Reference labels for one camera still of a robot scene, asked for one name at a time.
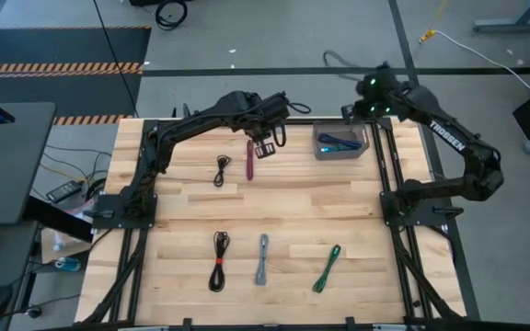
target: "coiled black cable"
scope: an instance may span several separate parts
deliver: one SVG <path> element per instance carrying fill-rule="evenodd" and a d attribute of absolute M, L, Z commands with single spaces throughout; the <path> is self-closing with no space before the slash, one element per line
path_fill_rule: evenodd
<path fill-rule="evenodd" d="M 288 102 L 287 106 L 304 115 L 312 112 L 312 109 L 308 105 L 299 102 Z"/>
<path fill-rule="evenodd" d="M 282 142 L 277 139 L 277 129 L 273 130 L 273 140 L 275 141 L 275 144 L 279 147 L 284 147 L 285 143 L 287 143 L 287 135 L 285 134 L 285 123 L 282 123 L 280 125 L 280 129 L 282 130 Z"/>
<path fill-rule="evenodd" d="M 216 251 L 216 265 L 213 267 L 210 283 L 208 284 L 210 291 L 219 292 L 225 287 L 225 272 L 222 269 L 222 262 L 228 244 L 230 244 L 228 233 L 218 231 L 213 234 L 213 248 Z"/>
<path fill-rule="evenodd" d="M 178 4 L 183 7 L 183 15 L 181 15 L 181 18 L 178 19 L 175 22 L 171 22 L 166 20 L 164 17 L 161 16 L 161 12 L 165 8 L 166 5 L 169 4 Z M 158 25 L 158 27 L 164 31 L 170 31 L 172 29 L 176 29 L 185 19 L 188 17 L 188 6 L 185 4 L 185 1 L 183 0 L 166 0 L 163 1 L 155 11 L 155 22 Z"/>
<path fill-rule="evenodd" d="M 232 161 L 232 158 L 226 155 L 220 155 L 216 158 L 218 163 L 218 173 L 213 178 L 213 185 L 220 188 L 225 183 L 225 167 Z"/>

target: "gray cable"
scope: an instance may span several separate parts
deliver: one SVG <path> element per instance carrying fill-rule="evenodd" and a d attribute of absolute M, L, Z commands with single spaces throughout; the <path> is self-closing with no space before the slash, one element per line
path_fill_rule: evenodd
<path fill-rule="evenodd" d="M 267 283 L 265 275 L 265 259 L 267 258 L 267 247 L 269 246 L 269 237 L 266 234 L 261 235 L 259 242 L 259 266 L 255 276 L 255 284 L 264 286 Z"/>

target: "wire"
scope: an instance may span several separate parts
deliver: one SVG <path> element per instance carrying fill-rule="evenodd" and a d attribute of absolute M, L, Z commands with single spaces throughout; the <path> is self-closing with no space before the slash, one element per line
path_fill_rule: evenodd
<path fill-rule="evenodd" d="M 106 235 L 108 235 L 113 229 L 108 229 L 108 231 L 106 231 L 104 234 L 102 234 L 98 240 L 96 240 L 95 242 L 93 242 L 93 244 L 91 245 L 91 247 L 89 248 L 89 252 L 91 252 L 93 250 L 93 248 L 96 246 L 97 243 L 99 243 L 101 241 L 101 239 L 103 239 Z M 17 283 L 18 281 L 20 280 L 23 280 L 24 277 L 28 276 L 29 274 L 32 274 L 38 270 L 40 270 L 41 268 L 44 268 L 44 267 L 48 267 L 50 265 L 52 265 L 54 262 L 56 262 L 58 260 L 54 259 L 54 260 L 51 260 L 47 263 L 39 263 L 39 262 L 35 262 L 35 261 L 30 261 L 29 263 L 32 263 L 32 264 L 39 264 L 38 267 L 28 271 L 28 272 L 25 272 L 23 273 L 20 277 L 18 277 L 17 279 L 15 279 L 14 281 L 12 281 L 11 283 L 7 284 L 6 286 L 13 286 L 15 283 Z M 52 299 L 52 300 L 49 300 L 47 302 L 41 302 L 41 303 L 37 303 L 37 304 L 32 304 L 30 307 L 33 307 L 33 306 L 43 306 L 45 304 L 49 304 L 49 303 L 53 303 L 53 302 L 59 302 L 59 301 L 62 301 L 62 300 L 70 300 L 70 299 L 74 299 L 74 298 L 77 298 L 81 296 L 81 294 L 75 294 L 75 295 L 71 295 L 71 296 L 67 296 L 67 297 L 61 297 L 61 298 L 56 298 L 56 299 Z M 14 314 L 20 314 L 20 313 L 24 313 L 26 312 L 26 310 L 28 309 L 29 307 L 26 307 L 26 308 L 20 308 L 18 310 L 15 310 L 15 311 L 12 311 L 12 312 L 9 312 L 9 313 L 5 313 L 5 314 L 1 314 L 0 315 L 0 319 L 1 318 L 4 318 L 4 317 L 8 317 L 8 316 L 11 316 L 11 315 L 14 315 Z"/>
<path fill-rule="evenodd" d="M 105 172 L 105 173 L 107 173 L 107 172 L 108 172 L 108 170 L 98 170 L 98 161 L 99 161 L 99 157 L 102 156 L 102 155 L 105 155 L 105 154 L 107 154 L 107 153 L 98 153 L 98 155 L 96 156 L 96 159 L 95 159 L 95 161 L 93 162 L 93 170 L 91 171 L 91 174 L 88 176 L 88 178 L 89 178 L 90 180 L 93 180 L 94 177 L 95 177 L 95 175 L 96 175 L 97 173 L 100 173 L 100 172 Z"/>
<path fill-rule="evenodd" d="M 267 248 L 269 247 L 269 237 L 262 234 L 259 245 L 259 266 L 257 267 L 257 275 L 255 275 L 255 284 L 267 284 L 267 275 L 265 274 L 265 259 L 267 258 Z"/>
<path fill-rule="evenodd" d="M 327 59 L 327 57 L 329 55 L 331 57 L 335 58 L 335 60 L 339 61 L 339 63 L 342 64 L 343 66 L 354 67 L 354 68 L 359 67 L 359 65 L 357 65 L 355 63 L 348 62 L 342 56 L 340 56 L 338 53 L 336 53 L 335 51 L 332 51 L 332 50 L 327 50 L 327 51 L 324 51 L 322 53 L 322 62 L 324 63 L 324 65 L 326 67 L 331 67 L 331 65 L 330 65 L 330 63 L 328 62 L 328 59 Z M 360 78 L 352 76 L 352 75 L 349 75 L 349 74 L 337 74 L 337 76 L 340 77 L 340 78 L 346 79 L 346 80 L 353 81 L 353 82 L 359 82 L 361 80 Z"/>
<path fill-rule="evenodd" d="M 226 232 L 213 234 L 213 248 L 216 251 L 216 265 L 213 267 L 208 288 L 210 291 L 219 292 L 225 287 L 225 272 L 222 269 L 223 258 L 230 244 L 230 237 Z"/>
<path fill-rule="evenodd" d="M 165 9 L 165 6 L 169 4 L 178 4 L 183 7 L 183 14 L 181 15 L 181 18 L 178 19 L 175 22 L 171 22 L 166 20 L 164 17 L 161 16 L 161 12 L 163 9 Z M 155 11 L 155 22 L 159 29 L 162 29 L 164 31 L 170 31 L 172 29 L 176 29 L 178 26 L 185 21 L 185 19 L 188 17 L 188 6 L 185 4 L 185 1 L 182 0 L 165 0 L 163 1 Z"/>
<path fill-rule="evenodd" d="M 345 147 L 349 147 L 352 150 L 358 150 L 363 147 L 363 144 L 358 141 L 348 141 L 335 136 L 331 136 L 328 133 L 320 133 L 317 137 L 319 143 L 338 144 Z"/>
<path fill-rule="evenodd" d="M 328 258 L 328 264 L 327 267 L 324 268 L 324 272 L 322 273 L 322 276 L 318 279 L 316 283 L 314 283 L 314 286 L 312 287 L 312 291 L 322 293 L 324 290 L 324 287 L 327 285 L 327 278 L 328 274 L 330 273 L 330 268 L 335 263 L 337 258 L 339 258 L 340 254 L 340 246 L 335 245 L 332 247 L 332 250 L 330 251 L 330 257 Z"/>
<path fill-rule="evenodd" d="M 36 195 L 38 195 L 42 200 L 44 200 L 45 202 L 50 202 L 46 197 L 44 197 L 42 194 L 40 194 L 40 192 L 38 192 L 35 188 L 32 188 L 32 190 L 33 190 L 34 193 L 36 193 Z"/>
<path fill-rule="evenodd" d="M 40 164 L 41 167 L 43 167 L 44 169 L 50 171 L 50 172 L 53 172 L 55 174 L 59 174 L 61 176 L 65 176 L 67 178 L 71 178 L 73 180 L 76 180 L 76 181 L 84 181 L 84 182 L 87 182 L 87 179 L 86 178 L 83 178 L 83 177 L 75 177 L 75 176 L 71 176 L 67 173 L 64 173 L 63 171 L 60 171 L 60 170 L 56 170 L 56 169 L 52 169 L 50 167 L 47 167 L 46 165 L 43 165 L 43 164 Z"/>
<path fill-rule="evenodd" d="M 299 102 L 288 102 L 287 106 L 289 108 L 299 112 L 300 114 L 309 114 L 309 113 L 312 112 L 312 109 L 309 106 L 307 106 L 307 105 L 305 105 L 303 103 L 299 103 Z"/>
<path fill-rule="evenodd" d="M 95 247 L 101 241 L 101 239 L 103 239 L 103 237 L 108 235 L 112 230 L 113 229 L 108 229 L 108 231 L 100 235 L 99 238 L 96 241 L 94 241 L 93 244 L 91 244 L 91 247 L 89 248 L 89 253 L 91 253 L 93 251 L 93 247 Z"/>
<path fill-rule="evenodd" d="M 103 190 L 106 186 L 106 178 L 98 179 L 94 181 L 91 186 L 87 189 L 87 192 L 85 194 L 85 200 L 90 200 L 91 198 L 95 197 L 101 190 Z"/>
<path fill-rule="evenodd" d="M 59 151 L 93 152 L 93 153 L 99 153 L 99 154 L 104 154 L 104 155 L 107 155 L 107 156 L 111 156 L 111 153 L 98 151 L 98 150 L 94 150 L 94 149 L 89 149 L 89 148 L 65 148 L 65 147 L 52 146 L 52 145 L 48 145 L 48 144 L 46 145 L 46 147 L 52 148 L 52 149 L 57 149 Z"/>
<path fill-rule="evenodd" d="M 232 161 L 232 158 L 226 155 L 220 155 L 216 158 L 218 163 L 218 173 L 213 178 L 213 185 L 220 188 L 225 183 L 225 167 Z"/>
<path fill-rule="evenodd" d="M 427 32 L 427 34 L 425 34 L 425 36 L 429 36 L 428 38 L 430 38 L 431 36 L 433 36 L 433 35 L 435 35 L 435 34 L 442 35 L 442 36 L 445 37 L 447 40 L 451 41 L 453 44 L 455 44 L 455 45 L 461 47 L 462 49 L 467 50 L 467 51 L 471 51 L 471 52 L 473 52 L 474 54 L 476 54 L 477 56 L 481 57 L 482 59 L 488 61 L 489 63 L 492 63 L 492 64 L 494 64 L 494 65 L 497 65 L 497 66 L 499 66 L 500 68 L 502 68 L 502 69 L 508 71 L 509 73 L 513 74 L 513 75 L 514 75 L 514 76 L 515 76 L 515 77 L 516 77 L 521 83 L 523 83 L 523 85 L 524 85 L 526 88 L 530 89 L 530 85 L 529 85 L 528 83 L 526 83 L 526 81 L 523 80 L 523 78 L 521 78 L 520 75 L 518 75 L 515 71 L 513 71 L 513 69 L 507 67 L 507 66 L 504 65 L 504 64 L 500 64 L 500 63 L 497 63 L 497 62 L 493 61 L 492 59 L 490 59 L 490 58 L 487 57 L 486 55 L 480 53 L 479 51 L 476 51 L 476 50 L 472 49 L 472 48 L 469 47 L 469 46 L 466 46 L 466 45 L 464 45 L 464 44 L 462 44 L 462 43 L 460 43 L 460 42 L 455 41 L 453 38 L 447 36 L 445 33 L 441 32 L 441 31 L 439 31 L 439 30 L 430 30 L 429 32 Z"/>
<path fill-rule="evenodd" d="M 57 163 L 60 163 L 62 165 L 67 165 L 67 166 L 70 166 L 72 167 L 73 169 L 77 170 L 79 173 L 81 173 L 81 175 L 83 175 L 83 178 L 85 179 L 85 182 L 87 183 L 87 185 L 89 186 L 89 179 L 88 179 L 88 175 L 85 173 L 85 171 L 83 171 L 80 167 L 76 166 L 76 165 L 73 165 L 73 164 L 70 164 L 68 162 L 65 162 L 65 161 L 61 161 L 61 160 L 57 160 L 55 159 L 54 157 L 46 154 L 46 152 L 42 153 L 44 156 L 48 157 L 49 159 L 53 160 L 54 162 L 57 162 Z"/>
<path fill-rule="evenodd" d="M 111 56 L 113 57 L 114 62 L 116 63 L 116 66 L 118 67 L 118 72 L 120 73 L 121 80 L 124 83 L 124 86 L 126 86 L 128 97 L 130 98 L 130 102 L 132 103 L 132 110 L 134 110 L 134 115 L 137 118 L 140 118 L 140 116 L 138 115 L 138 110 L 136 110 L 136 101 L 134 101 L 133 92 L 130 90 L 130 87 L 128 86 L 128 82 L 126 82 L 126 77 L 124 77 L 124 73 L 121 71 L 120 63 L 118 62 L 118 57 L 116 56 L 116 52 L 114 51 L 114 48 L 111 45 L 111 41 L 109 41 L 109 35 L 108 35 L 108 31 L 106 30 L 106 25 L 103 23 L 103 18 L 101 18 L 101 13 L 99 12 L 98 0 L 93 0 L 93 5 L 96 6 L 96 11 L 98 12 L 98 17 L 99 17 L 99 23 L 101 24 L 101 28 L 103 29 L 103 34 L 106 36 L 106 41 L 108 42 L 109 51 L 111 51 Z"/>
<path fill-rule="evenodd" d="M 53 303 L 53 302 L 59 302 L 59 301 L 63 301 L 63 300 L 71 300 L 71 299 L 74 299 L 74 298 L 78 298 L 78 297 L 80 297 L 80 296 L 81 296 L 81 293 L 79 293 L 79 294 L 75 294 L 75 295 L 71 295 L 71 296 L 66 296 L 66 297 L 61 297 L 61 298 L 52 299 L 52 300 L 49 300 L 49 301 L 46 301 L 46 302 L 41 302 L 41 303 L 37 303 L 37 304 L 32 304 L 30 307 L 20 308 L 20 309 L 18 309 L 18 310 L 13 311 L 13 312 L 5 313 L 5 314 L 0 314 L 0 319 L 2 319 L 2 318 L 4 318 L 4 317 L 11 316 L 11 315 L 15 315 L 15 314 L 23 314 L 23 313 L 25 313 L 29 308 L 34 307 L 34 306 L 42 307 L 43 305 L 46 305 L 46 304 L 50 304 L 50 303 Z"/>
<path fill-rule="evenodd" d="M 247 180 L 253 180 L 255 172 L 254 162 L 255 159 L 255 143 L 252 140 L 247 140 Z"/>
<path fill-rule="evenodd" d="M 282 123 L 282 125 L 280 125 L 280 129 L 282 129 L 282 142 L 280 143 L 277 140 L 277 129 L 273 130 L 273 140 L 275 141 L 275 144 L 278 147 L 284 147 L 285 143 L 287 143 L 287 135 L 285 134 L 285 123 Z"/>

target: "wooden table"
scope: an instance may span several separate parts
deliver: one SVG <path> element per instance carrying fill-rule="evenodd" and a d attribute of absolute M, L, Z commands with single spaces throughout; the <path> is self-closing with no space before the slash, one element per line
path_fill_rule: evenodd
<path fill-rule="evenodd" d="M 394 125 L 404 178 L 430 180 L 417 125 Z M 142 127 L 142 120 L 121 121 L 108 193 L 130 183 Z M 178 144 L 167 173 L 156 182 L 156 226 L 148 236 L 137 325 L 181 325 L 184 317 L 195 325 L 343 324 L 346 316 L 357 323 L 402 321 L 374 147 L 359 159 L 321 162 L 312 152 L 310 125 L 288 126 L 287 135 L 276 155 L 256 160 L 252 181 L 245 176 L 243 132 L 214 130 Z M 387 143 L 383 146 L 389 155 Z M 224 186 L 216 188 L 219 154 L 233 161 Z M 391 165 L 389 174 L 394 180 Z M 232 239 L 219 293 L 208 290 L 215 231 L 227 231 Z M 265 287 L 254 285 L 261 234 L 270 238 Z M 447 241 L 423 227 L 417 227 L 417 236 L 428 279 L 465 314 Z M 122 231 L 114 230 L 91 253 L 75 320 L 87 317 L 115 280 L 121 240 Z M 342 251 L 327 287 L 312 292 L 335 244 Z M 418 297 L 416 286 L 411 288 Z"/>

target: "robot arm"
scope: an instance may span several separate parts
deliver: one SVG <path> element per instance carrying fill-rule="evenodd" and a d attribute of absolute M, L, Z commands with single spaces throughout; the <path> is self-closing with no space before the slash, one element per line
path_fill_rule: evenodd
<path fill-rule="evenodd" d="M 470 132 L 445 113 L 435 95 L 424 86 L 410 87 L 400 83 L 390 67 L 383 64 L 377 73 L 367 75 L 357 85 L 363 99 L 352 107 L 343 107 L 348 121 L 376 119 L 397 115 L 399 120 L 414 120 L 426 125 L 464 158 L 463 176 L 443 181 L 420 183 L 407 180 L 390 193 L 390 210 L 406 214 L 421 200 L 461 196 L 467 200 L 488 199 L 503 183 L 500 152 L 484 143 L 479 134 Z"/>
<path fill-rule="evenodd" d="M 257 158 L 267 157 L 275 154 L 275 147 L 264 140 L 283 125 L 291 106 L 285 93 L 262 100 L 255 93 L 235 91 L 221 97 L 213 107 L 195 111 L 183 120 L 156 121 L 144 133 L 134 179 L 121 191 L 123 217 L 144 218 L 154 208 L 156 176 L 166 172 L 177 143 L 218 127 L 228 127 L 232 131 L 243 130 L 256 143 Z"/>

